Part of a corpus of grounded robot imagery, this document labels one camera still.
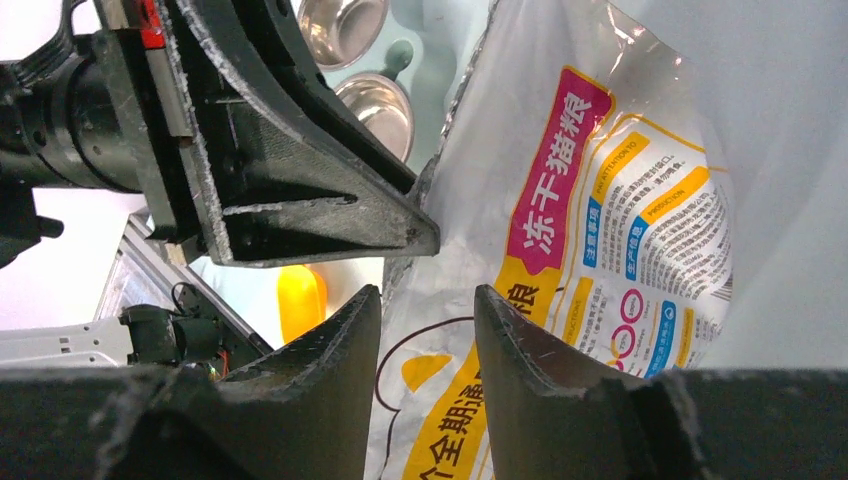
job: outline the red component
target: red component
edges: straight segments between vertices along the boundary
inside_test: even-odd
[[[162,34],[162,22],[153,7],[153,0],[137,0],[141,11],[141,41],[144,48],[153,50],[165,48],[165,35]]]

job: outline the yellow plastic object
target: yellow plastic object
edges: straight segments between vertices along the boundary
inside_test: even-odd
[[[277,280],[283,343],[291,343],[327,316],[327,284],[303,265],[283,267]]]

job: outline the plastic bag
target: plastic bag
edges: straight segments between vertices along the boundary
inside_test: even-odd
[[[366,478],[491,478],[479,284],[613,368],[698,363],[730,301],[732,211],[692,83],[606,2],[496,3],[422,195],[442,251],[389,267]]]

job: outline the magenta label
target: magenta label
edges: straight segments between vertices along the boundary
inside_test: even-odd
[[[527,273],[562,269],[568,202],[577,183],[586,140],[604,121],[613,100],[605,89],[563,69],[551,116],[515,206],[507,255],[524,262]]]

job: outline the metal bowl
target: metal bowl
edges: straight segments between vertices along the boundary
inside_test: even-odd
[[[335,70],[365,54],[388,11],[389,0],[303,0],[298,23],[315,62]]]
[[[362,73],[345,80],[336,95],[377,140],[406,162],[415,125],[409,100],[400,87],[382,75]]]

